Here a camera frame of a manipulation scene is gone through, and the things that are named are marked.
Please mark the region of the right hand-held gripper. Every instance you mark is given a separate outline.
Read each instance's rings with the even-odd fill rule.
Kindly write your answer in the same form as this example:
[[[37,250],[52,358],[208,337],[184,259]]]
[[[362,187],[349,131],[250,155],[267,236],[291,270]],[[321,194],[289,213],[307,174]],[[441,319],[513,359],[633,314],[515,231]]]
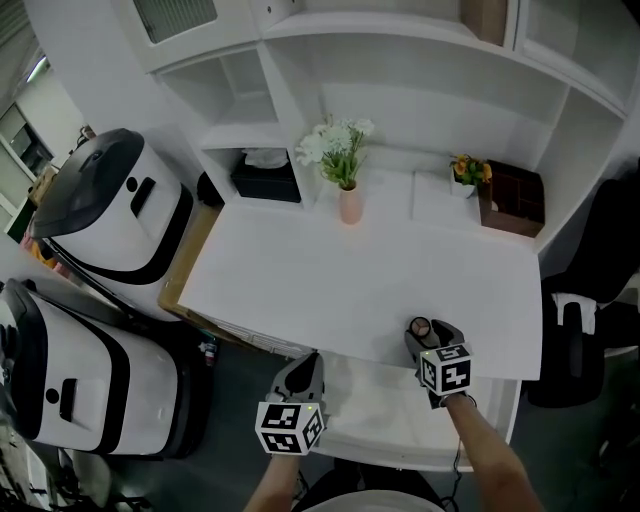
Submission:
[[[417,377],[428,392],[431,408],[439,409],[450,395],[467,395],[472,380],[473,352],[465,343],[464,334],[453,325],[433,319],[432,331],[439,345],[447,347],[425,350],[422,338],[411,329],[404,332],[404,341],[414,366],[418,367]]]

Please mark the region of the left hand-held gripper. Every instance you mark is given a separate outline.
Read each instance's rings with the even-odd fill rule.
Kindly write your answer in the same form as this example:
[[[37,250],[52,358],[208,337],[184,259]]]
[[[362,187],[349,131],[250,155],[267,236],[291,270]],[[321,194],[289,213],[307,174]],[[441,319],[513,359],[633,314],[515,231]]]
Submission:
[[[258,403],[256,435],[267,454],[307,455],[326,430],[324,360],[318,352],[293,360]]]

